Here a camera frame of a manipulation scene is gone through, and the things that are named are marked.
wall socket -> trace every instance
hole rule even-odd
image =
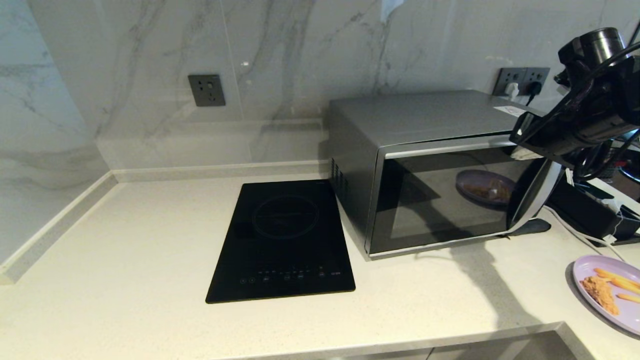
[[[227,104],[219,75],[189,75],[189,84],[196,106],[224,106]]]
[[[530,95],[531,83],[537,81],[542,85],[549,75],[548,67],[503,67],[493,87],[492,95],[507,96],[505,92],[509,83],[517,83],[519,95]]]

microwave oven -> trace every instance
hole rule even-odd
[[[562,166],[511,158],[523,108],[474,90],[331,101],[330,182],[368,256],[505,235],[534,217]]]

plate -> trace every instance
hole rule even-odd
[[[629,300],[619,299],[616,294],[625,293],[633,296],[640,295],[611,285],[613,297],[616,305],[620,309],[620,314],[609,314],[602,306],[600,306],[600,304],[589,296],[580,283],[580,281],[584,280],[585,277],[597,276],[598,274],[593,270],[595,268],[601,268],[602,270],[616,273],[637,282],[640,282],[640,270],[620,260],[601,255],[582,256],[573,264],[573,280],[575,281],[575,285],[578,287],[580,294],[582,294],[587,302],[612,323],[626,331],[640,335],[640,304]]]
[[[456,175],[458,191],[482,204],[506,206],[515,187],[513,180],[495,172],[464,170]]]

black induction cooktop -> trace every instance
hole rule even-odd
[[[208,304],[355,288],[327,180],[243,185]]]

microwave door handle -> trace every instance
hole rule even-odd
[[[516,231],[536,216],[556,186],[562,169],[562,165],[555,161],[545,160],[518,204],[513,217],[508,219],[507,230],[509,233]]]

